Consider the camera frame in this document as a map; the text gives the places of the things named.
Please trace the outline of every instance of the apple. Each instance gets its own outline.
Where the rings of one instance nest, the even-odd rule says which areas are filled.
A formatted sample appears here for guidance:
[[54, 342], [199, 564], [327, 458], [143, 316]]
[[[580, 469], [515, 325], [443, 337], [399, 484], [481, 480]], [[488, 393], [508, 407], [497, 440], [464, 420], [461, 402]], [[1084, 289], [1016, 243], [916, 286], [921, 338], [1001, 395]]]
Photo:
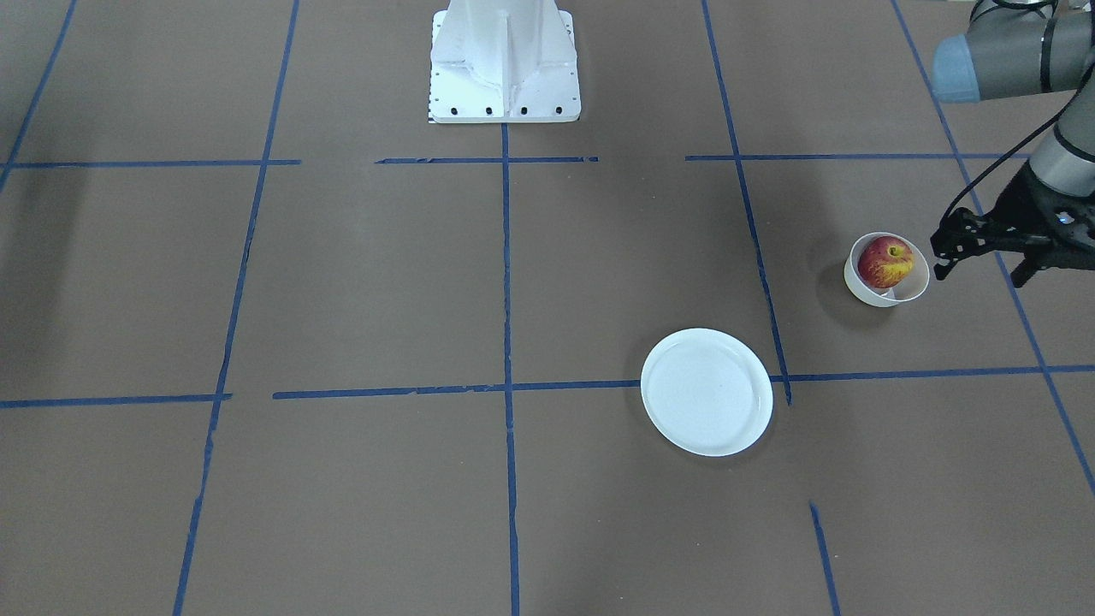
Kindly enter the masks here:
[[863, 281], [875, 288], [890, 288], [912, 270], [915, 260], [909, 244], [894, 235], [876, 237], [860, 255], [858, 271]]

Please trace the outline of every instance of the light blue cap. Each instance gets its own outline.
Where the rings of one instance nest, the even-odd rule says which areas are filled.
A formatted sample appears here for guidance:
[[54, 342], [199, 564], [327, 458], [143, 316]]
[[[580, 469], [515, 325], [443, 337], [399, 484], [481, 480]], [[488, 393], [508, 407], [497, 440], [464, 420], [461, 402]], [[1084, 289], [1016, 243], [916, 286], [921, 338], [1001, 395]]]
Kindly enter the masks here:
[[945, 38], [935, 49], [932, 91], [944, 103], [976, 103], [981, 100], [965, 34]]

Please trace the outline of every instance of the plate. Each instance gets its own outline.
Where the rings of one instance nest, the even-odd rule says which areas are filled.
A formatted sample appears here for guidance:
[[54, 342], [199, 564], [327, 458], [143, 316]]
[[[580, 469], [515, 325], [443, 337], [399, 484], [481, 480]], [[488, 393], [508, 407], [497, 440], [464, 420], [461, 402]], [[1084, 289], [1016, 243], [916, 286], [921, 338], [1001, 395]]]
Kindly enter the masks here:
[[655, 428], [678, 448], [728, 456], [757, 442], [772, 419], [772, 382], [757, 355], [710, 329], [666, 337], [639, 382]]

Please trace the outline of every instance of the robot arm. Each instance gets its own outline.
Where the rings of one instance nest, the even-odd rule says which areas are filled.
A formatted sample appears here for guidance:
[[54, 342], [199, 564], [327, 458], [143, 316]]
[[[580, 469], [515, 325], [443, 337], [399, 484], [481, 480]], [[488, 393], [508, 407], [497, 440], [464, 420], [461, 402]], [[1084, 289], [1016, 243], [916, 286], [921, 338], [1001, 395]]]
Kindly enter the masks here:
[[1095, 89], [1086, 88], [1095, 57], [1095, 18], [1059, 12], [1057, 4], [979, 0], [969, 31], [944, 40], [936, 51], [933, 81], [943, 102], [1077, 90], [1044, 125], [1052, 126], [1052, 133], [991, 211], [978, 216], [956, 209], [957, 198], [952, 202], [932, 235], [941, 280], [959, 260], [994, 249], [1024, 254], [1012, 271], [1016, 287], [1048, 267], [1095, 269]]

